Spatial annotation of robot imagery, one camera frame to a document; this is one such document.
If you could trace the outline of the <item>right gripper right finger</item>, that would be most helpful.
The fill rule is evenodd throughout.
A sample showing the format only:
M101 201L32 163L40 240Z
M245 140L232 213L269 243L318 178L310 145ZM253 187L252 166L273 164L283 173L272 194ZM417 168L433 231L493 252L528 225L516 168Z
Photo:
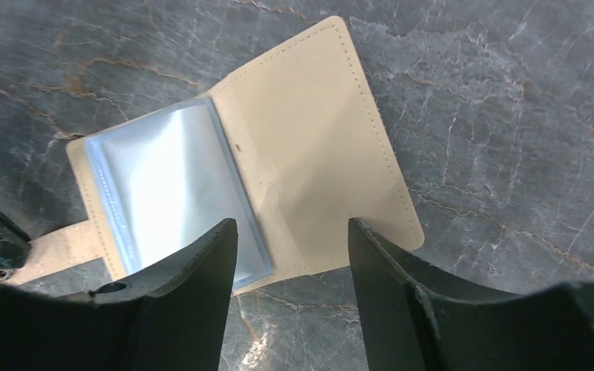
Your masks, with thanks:
M594 370L594 282L514 294L457 277L348 223L372 370Z

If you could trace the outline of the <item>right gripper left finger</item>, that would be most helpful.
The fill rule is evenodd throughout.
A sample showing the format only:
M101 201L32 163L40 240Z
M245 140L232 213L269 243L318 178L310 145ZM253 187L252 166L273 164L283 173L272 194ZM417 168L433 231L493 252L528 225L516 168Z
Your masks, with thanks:
M0 284L0 370L215 370L237 260L225 219L97 290L53 298Z

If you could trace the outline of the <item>beige leather card holder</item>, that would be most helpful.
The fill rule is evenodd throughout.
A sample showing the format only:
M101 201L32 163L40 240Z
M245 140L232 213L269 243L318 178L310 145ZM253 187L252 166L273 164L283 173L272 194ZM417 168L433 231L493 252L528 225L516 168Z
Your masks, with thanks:
M425 240L345 21L331 16L206 93L71 141L86 221L32 241L13 286L101 259L113 280L237 222L233 292L345 267L360 217Z

